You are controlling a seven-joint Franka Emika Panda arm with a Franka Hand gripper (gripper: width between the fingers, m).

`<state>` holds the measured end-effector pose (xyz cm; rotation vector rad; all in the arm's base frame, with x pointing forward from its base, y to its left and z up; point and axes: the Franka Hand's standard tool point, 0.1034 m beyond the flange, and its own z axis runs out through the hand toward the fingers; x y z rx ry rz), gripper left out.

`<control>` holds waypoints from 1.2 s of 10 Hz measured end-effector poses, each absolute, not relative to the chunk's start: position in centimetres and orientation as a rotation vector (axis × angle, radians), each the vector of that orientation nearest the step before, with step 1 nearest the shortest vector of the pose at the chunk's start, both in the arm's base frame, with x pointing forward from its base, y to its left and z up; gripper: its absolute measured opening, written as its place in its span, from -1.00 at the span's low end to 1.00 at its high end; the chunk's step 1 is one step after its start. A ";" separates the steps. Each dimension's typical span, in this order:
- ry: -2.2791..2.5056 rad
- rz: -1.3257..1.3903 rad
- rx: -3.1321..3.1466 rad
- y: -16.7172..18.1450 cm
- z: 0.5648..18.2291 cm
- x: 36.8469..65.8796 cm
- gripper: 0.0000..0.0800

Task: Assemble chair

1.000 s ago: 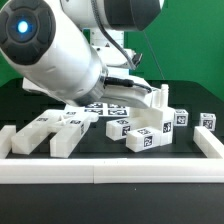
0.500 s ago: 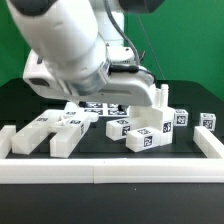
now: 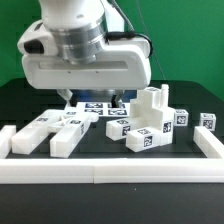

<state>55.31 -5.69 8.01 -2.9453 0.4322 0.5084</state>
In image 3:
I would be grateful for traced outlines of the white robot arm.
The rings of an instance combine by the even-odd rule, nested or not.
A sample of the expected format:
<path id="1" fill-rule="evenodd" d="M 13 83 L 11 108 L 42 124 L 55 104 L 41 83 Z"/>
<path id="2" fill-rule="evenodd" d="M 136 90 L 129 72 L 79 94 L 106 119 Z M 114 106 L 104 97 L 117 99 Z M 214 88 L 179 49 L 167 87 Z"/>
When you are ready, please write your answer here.
<path id="1" fill-rule="evenodd" d="M 66 104 L 74 90 L 126 90 L 151 79 L 151 40 L 137 33 L 115 0 L 39 0 L 41 19 L 18 41 L 28 83 L 55 89 Z"/>

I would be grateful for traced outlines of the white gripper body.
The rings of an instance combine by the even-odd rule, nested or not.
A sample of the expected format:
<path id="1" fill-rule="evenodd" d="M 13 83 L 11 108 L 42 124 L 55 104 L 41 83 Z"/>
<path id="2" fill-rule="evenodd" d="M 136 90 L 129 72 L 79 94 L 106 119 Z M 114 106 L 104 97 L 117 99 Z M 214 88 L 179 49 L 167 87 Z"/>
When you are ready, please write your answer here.
<path id="1" fill-rule="evenodd" d="M 36 89 L 134 90 L 150 83 L 145 38 L 110 40 L 90 63 L 73 64 L 55 56 L 23 55 L 28 83 Z"/>

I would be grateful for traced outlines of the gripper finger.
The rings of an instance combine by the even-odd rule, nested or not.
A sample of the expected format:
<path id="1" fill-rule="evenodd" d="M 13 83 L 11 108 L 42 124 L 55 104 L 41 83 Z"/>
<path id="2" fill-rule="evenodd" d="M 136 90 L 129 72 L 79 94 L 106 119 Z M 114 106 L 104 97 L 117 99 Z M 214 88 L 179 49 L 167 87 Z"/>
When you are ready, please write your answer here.
<path id="1" fill-rule="evenodd" d="M 111 106 L 113 108 L 121 108 L 122 107 L 122 97 L 124 95 L 124 90 L 116 90 L 111 99 Z"/>
<path id="2" fill-rule="evenodd" d="M 67 106 L 76 106 L 77 97 L 69 89 L 58 89 L 57 93 L 66 101 Z"/>

